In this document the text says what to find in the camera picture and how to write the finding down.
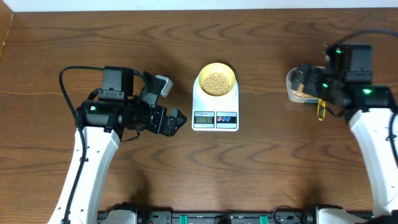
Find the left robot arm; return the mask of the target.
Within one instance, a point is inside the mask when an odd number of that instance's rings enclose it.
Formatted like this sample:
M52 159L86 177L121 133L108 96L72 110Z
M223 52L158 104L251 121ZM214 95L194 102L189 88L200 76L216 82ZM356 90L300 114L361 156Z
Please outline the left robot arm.
M63 84L60 88L75 120L76 133L72 161L50 223L96 223L98 208L109 165L124 130L140 134L148 130L167 137L187 122L176 108L167 110L157 104L166 97L172 81L164 76L140 73L127 67L105 66L103 85L74 108Z

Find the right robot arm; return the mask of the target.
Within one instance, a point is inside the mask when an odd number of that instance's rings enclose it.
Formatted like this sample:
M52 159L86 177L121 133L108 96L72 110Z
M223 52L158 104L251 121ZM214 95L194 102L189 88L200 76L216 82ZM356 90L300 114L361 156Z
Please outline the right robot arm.
M333 44L325 67L303 63L287 75L287 89L338 107L354 134L371 184L376 220L397 220L397 103L388 86L373 84L373 48Z

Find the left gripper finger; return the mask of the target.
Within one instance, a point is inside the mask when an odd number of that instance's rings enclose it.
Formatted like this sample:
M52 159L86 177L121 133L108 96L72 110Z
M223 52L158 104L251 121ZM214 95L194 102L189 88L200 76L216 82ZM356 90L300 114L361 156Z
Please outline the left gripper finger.
M187 122L187 117L176 108L171 109L170 119L174 128L181 128Z
M168 116L163 124L163 135L174 136L178 129L183 125L182 118Z

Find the yellow measuring scoop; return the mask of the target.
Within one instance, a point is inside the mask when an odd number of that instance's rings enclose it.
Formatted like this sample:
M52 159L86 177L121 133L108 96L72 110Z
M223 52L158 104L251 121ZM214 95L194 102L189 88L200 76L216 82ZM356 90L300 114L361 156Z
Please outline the yellow measuring scoop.
M319 121L323 121L326 112L326 102L321 98L318 99L317 117Z

